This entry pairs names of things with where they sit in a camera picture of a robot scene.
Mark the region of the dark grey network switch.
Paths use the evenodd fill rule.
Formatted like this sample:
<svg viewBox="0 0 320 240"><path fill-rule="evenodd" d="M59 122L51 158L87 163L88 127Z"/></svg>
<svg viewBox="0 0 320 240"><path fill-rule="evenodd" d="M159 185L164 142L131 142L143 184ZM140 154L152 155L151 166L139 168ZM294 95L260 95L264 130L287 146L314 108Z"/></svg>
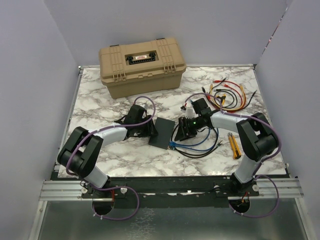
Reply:
<svg viewBox="0 0 320 240"><path fill-rule="evenodd" d="M167 150L175 127L173 120L158 117L155 121L157 135L151 136L148 144L150 146Z"/></svg>

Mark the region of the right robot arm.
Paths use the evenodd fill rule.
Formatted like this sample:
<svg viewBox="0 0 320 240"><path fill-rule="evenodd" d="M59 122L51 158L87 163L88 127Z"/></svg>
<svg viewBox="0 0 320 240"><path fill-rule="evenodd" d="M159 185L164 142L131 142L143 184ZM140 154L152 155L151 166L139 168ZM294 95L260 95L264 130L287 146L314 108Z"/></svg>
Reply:
<svg viewBox="0 0 320 240"><path fill-rule="evenodd" d="M175 141L194 138L199 129L224 129L238 133L243 157L239 167L230 177L230 191L240 196L253 182L254 175L263 158L280 146L280 141L263 113L244 116L220 110L212 110L204 98L191 103L195 113L193 118L180 117Z"/></svg>

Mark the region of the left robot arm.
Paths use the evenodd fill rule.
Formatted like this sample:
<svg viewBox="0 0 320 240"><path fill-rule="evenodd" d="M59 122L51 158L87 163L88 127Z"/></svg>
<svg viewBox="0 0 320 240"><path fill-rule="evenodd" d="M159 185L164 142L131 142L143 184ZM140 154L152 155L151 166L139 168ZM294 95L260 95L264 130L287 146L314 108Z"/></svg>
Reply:
<svg viewBox="0 0 320 240"><path fill-rule="evenodd" d="M107 127L96 130L76 127L60 150L57 162L69 173L93 185L97 196L106 197L111 190L110 177L96 166L101 148L128 138L157 136L153 117L154 114L147 114L144 107L134 104L128 114Z"/></svg>

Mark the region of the tan plastic toolbox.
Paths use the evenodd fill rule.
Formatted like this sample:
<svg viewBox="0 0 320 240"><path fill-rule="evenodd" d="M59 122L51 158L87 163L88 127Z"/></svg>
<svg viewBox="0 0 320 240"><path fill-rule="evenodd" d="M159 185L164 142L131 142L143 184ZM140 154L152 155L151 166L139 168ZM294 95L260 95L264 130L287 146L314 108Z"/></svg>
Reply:
<svg viewBox="0 0 320 240"><path fill-rule="evenodd" d="M178 88L187 64L175 38L99 50L100 80L113 99Z"/></svg>

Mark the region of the yellow utility knife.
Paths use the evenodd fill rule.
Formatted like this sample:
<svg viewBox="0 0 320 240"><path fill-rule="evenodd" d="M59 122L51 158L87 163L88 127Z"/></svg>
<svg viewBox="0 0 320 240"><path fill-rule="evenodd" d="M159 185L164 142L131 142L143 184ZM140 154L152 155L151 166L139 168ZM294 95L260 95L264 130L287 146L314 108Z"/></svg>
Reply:
<svg viewBox="0 0 320 240"><path fill-rule="evenodd" d="M239 159L242 155L241 155L239 146L236 142L235 136L231 132L228 133L228 140L232 150L233 158L235 160Z"/></svg>

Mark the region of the black mounting base plate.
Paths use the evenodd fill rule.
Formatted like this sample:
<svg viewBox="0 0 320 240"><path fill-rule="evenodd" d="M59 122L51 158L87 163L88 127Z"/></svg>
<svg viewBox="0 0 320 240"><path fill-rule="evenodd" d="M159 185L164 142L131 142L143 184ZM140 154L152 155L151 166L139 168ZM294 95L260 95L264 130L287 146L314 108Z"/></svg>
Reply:
<svg viewBox="0 0 320 240"><path fill-rule="evenodd" d="M261 176L259 179L268 179L273 183L273 179L290 179L287 176ZM196 208L196 207L215 207L226 208L230 201L240 201L241 199L248 200L247 190L252 190L253 185L257 183L257 180L253 180L249 186L238 193L231 191L230 175L215 175L215 176L183 176L183 177L114 177L107 181L106 185L101 189L97 189L89 184L84 183L83 188L89 190L89 193L94 193L99 197L115 197L115 193L127 192L131 190L133 193L127 193L122 197L115 197L115 206L117 208L129 209L136 206L136 198L139 198L139 205L142 208ZM200 197L196 196L147 196L142 198L134 188L137 188L138 193L147 192L152 193L169 193L183 190L198 190L208 191ZM227 197L214 196L213 193L218 191L226 192ZM242 198L236 200L229 200L228 196L236 196Z"/></svg>

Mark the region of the aluminium front rail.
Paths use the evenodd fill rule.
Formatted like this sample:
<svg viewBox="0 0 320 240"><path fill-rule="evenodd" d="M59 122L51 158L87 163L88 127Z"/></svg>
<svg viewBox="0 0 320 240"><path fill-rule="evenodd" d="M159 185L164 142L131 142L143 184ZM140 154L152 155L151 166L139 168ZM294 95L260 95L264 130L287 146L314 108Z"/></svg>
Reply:
<svg viewBox="0 0 320 240"><path fill-rule="evenodd" d="M302 187L300 185L298 178L277 178L272 179L273 183L266 179L258 179L256 184L253 185L251 190L247 190L249 199L275 199L277 196L283 199L298 199L303 198L304 193ZM126 194L132 194L131 190L127 190L127 192L115 193L115 197L125 197ZM156 192L140 192L139 195L142 198L146 197L160 197L163 195L164 197L178 197L178 196L193 196L200 197L204 194L209 193L209 191L204 190L183 190L183 191L173 191L168 192L164 191L164 193L156 193ZM213 193L214 197L227 197L227 192L222 192L221 190L217 190ZM238 200L244 196L244 193L240 194L240 196L228 196L229 200ZM82 186L80 186L79 181L45 181L42 185L42 189L40 191L40 201L103 201L103 202L111 202L113 197L105 197L98 196L95 193L89 193L89 190L86 190Z"/></svg>

